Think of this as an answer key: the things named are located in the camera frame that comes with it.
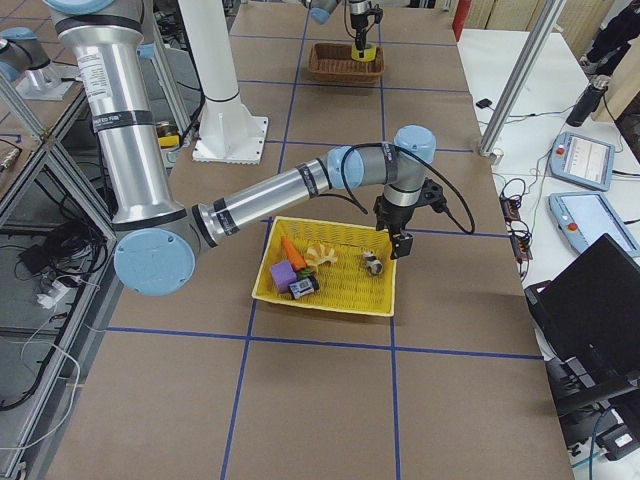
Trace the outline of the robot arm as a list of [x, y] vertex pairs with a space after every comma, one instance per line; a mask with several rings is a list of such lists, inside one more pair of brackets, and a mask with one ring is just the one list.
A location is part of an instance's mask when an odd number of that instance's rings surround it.
[[114, 267], [121, 282], [147, 296], [171, 294], [192, 277], [207, 248], [266, 216], [332, 189], [380, 184], [374, 210], [394, 257], [407, 255], [405, 227], [425, 202], [436, 139], [421, 126], [392, 142], [335, 148], [231, 196], [185, 207], [171, 193], [139, 52], [153, 24], [147, 1], [52, 1], [58, 37], [76, 57], [106, 158], [118, 209]]
[[[302, 0], [300, 4], [309, 11], [311, 18], [316, 23], [324, 24], [340, 5], [340, 1]], [[378, 23], [381, 10], [378, 6], [374, 6], [371, 1], [365, 0], [345, 1], [344, 8], [349, 12], [349, 27], [346, 30], [352, 36], [356, 50], [364, 51], [368, 48], [369, 18], [373, 17], [374, 22]]]

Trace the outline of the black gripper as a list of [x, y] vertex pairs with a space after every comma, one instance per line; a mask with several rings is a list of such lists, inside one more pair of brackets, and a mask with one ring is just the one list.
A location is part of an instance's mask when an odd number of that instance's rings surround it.
[[351, 28], [355, 31], [355, 48], [363, 51], [367, 45], [366, 31], [369, 28], [369, 10], [372, 8], [370, 0], [349, 0]]
[[386, 230], [390, 234], [391, 259], [399, 259], [411, 253], [413, 236], [408, 232], [404, 232], [404, 230], [415, 209], [415, 205], [398, 206], [389, 201], [384, 195], [378, 196], [375, 200], [375, 229], [377, 231]]

